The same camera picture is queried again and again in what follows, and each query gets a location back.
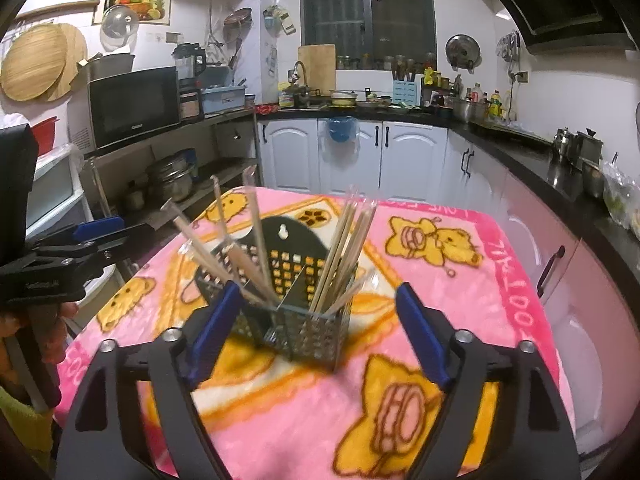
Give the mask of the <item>left hand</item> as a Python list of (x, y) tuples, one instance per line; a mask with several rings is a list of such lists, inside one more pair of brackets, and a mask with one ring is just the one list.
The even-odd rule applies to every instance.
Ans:
[[(45, 363), (58, 364), (65, 359), (66, 325), (64, 320), (72, 318), (78, 311), (74, 302), (63, 302), (56, 307), (56, 317), (52, 325), (41, 337), (43, 349), (40, 351)], [(21, 328), (30, 325), (27, 314), (1, 312), (1, 337), (14, 336)]]

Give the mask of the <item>green sleeve forearm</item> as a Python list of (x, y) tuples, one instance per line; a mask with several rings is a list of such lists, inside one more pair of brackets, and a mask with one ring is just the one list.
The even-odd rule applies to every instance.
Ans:
[(53, 448), (52, 412), (38, 413), (30, 405), (16, 400), (5, 388), (1, 388), (1, 411), (27, 454), (43, 471), (49, 472)]

